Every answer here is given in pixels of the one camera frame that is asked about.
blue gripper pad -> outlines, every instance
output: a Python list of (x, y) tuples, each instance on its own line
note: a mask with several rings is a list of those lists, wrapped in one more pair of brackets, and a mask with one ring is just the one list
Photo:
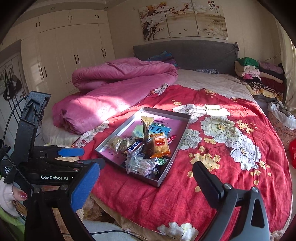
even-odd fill
[(83, 156), (83, 148), (62, 148), (58, 151), (58, 154), (62, 157), (71, 157), (71, 156)]
[(97, 163), (92, 164), (90, 169), (85, 173), (80, 182), (76, 185), (71, 195), (71, 207), (74, 212), (81, 209), (89, 196), (94, 184), (100, 176), (100, 166)]

pink comforter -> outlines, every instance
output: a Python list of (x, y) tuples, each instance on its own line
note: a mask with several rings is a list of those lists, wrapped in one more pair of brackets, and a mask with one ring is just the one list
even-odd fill
[(81, 68), (72, 82), (82, 93), (67, 96), (52, 108), (53, 122), (70, 132), (83, 134), (144, 99), (178, 77), (172, 64), (123, 58), (95, 67)]

red plastic bag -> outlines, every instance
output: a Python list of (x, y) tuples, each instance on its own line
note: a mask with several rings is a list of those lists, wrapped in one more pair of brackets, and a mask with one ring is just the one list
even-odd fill
[(289, 152), (292, 159), (292, 166), (296, 168), (296, 139), (290, 142)]

red floral bedspread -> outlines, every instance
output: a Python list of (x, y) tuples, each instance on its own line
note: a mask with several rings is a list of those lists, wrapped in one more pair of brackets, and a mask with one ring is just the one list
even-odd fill
[[(108, 119), (74, 144), (84, 148), (83, 159), (95, 158), (95, 148), (143, 106), (188, 113), (191, 124), (161, 187), (149, 186), (107, 164), (93, 194), (142, 227), (182, 241), (198, 240), (216, 213), (192, 176), (193, 163), (202, 161), (223, 183), (246, 190), (256, 185), (270, 231), (282, 229), (291, 208), (289, 164), (279, 137), (259, 107), (180, 85), (162, 92)], [(238, 212), (234, 211), (222, 240), (229, 238)]]

magnolia painting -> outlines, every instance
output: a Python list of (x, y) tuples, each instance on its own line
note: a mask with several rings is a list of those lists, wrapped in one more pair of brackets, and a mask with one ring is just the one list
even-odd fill
[(167, 0), (139, 8), (145, 41), (175, 37), (227, 38), (218, 0)]
[(200, 37), (228, 39), (226, 22), (219, 0), (192, 0)]

